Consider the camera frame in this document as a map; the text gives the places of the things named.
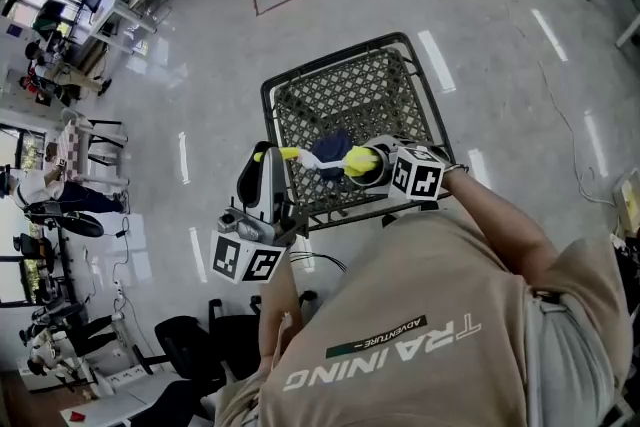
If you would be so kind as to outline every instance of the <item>black basket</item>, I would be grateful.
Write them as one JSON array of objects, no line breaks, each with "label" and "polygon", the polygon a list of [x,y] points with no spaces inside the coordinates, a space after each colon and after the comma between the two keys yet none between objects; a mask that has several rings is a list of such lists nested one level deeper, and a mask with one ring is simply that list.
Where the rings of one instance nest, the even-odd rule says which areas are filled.
[{"label": "black basket", "polygon": [[[433,93],[405,34],[376,38],[282,73],[266,81],[261,94],[267,134],[278,146],[310,150],[319,138],[345,129],[356,145],[385,134],[430,141],[455,162]],[[437,128],[436,139],[423,109],[425,100]],[[396,202],[366,213],[349,212],[386,198],[365,194],[346,177],[325,181],[317,170],[295,161],[287,161],[286,167],[291,200],[315,222],[310,231],[423,203]]]}]

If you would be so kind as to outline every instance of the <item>green and black label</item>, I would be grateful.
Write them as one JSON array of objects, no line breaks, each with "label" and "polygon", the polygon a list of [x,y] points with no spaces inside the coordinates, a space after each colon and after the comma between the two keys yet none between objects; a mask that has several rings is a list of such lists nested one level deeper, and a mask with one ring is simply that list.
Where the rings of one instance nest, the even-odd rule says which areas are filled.
[{"label": "green and black label", "polygon": [[393,340],[397,336],[400,336],[402,333],[412,331],[419,327],[425,327],[426,325],[427,317],[425,315],[421,315],[420,317],[410,320],[409,322],[401,324],[395,329],[380,333],[379,335],[371,336],[369,338],[365,338],[364,340],[358,340],[357,342],[343,343],[341,345],[336,345],[335,347],[329,347],[327,349],[326,357],[327,359],[335,358],[336,356],[343,356],[345,354],[352,354],[354,352],[366,351],[370,347],[374,347],[376,345],[380,345],[381,343],[386,343],[389,340]]}]

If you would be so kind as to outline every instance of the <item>dark blue cloth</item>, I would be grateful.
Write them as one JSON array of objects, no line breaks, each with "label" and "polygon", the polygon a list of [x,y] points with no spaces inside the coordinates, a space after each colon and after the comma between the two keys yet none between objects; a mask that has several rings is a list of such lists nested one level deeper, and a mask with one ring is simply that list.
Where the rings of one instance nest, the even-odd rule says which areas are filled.
[{"label": "dark blue cloth", "polygon": [[[351,135],[344,128],[337,130],[334,134],[321,137],[311,148],[311,153],[320,159],[321,162],[333,162],[342,160],[349,150],[353,148]],[[344,169],[320,169],[320,177],[327,181],[338,181],[344,175]]]}]

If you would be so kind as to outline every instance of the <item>wheel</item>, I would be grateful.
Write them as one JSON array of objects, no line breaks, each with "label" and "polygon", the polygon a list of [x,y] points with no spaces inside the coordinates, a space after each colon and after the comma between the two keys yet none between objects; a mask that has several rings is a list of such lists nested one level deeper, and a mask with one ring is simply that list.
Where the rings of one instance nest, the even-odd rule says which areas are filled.
[{"label": "wheel", "polygon": [[104,235],[104,228],[97,219],[80,212],[71,212],[58,217],[58,224],[65,230],[84,237],[98,238]]}]

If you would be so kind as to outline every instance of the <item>black pants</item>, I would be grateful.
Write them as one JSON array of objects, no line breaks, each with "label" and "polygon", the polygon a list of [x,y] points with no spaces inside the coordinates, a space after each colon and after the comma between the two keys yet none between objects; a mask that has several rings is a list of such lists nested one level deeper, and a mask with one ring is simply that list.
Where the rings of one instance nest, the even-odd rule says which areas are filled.
[{"label": "black pants", "polygon": [[67,212],[120,212],[122,205],[104,194],[87,189],[75,182],[65,182],[62,195],[58,198],[62,213]]},{"label": "black pants", "polygon": [[102,331],[105,327],[111,325],[111,317],[102,317],[93,322],[90,322],[86,326],[74,327],[67,332],[67,337],[73,345],[76,355],[78,357],[91,354],[93,351],[104,347],[109,342],[118,339],[118,335],[115,333],[105,333],[103,335],[95,335],[98,331]]}]

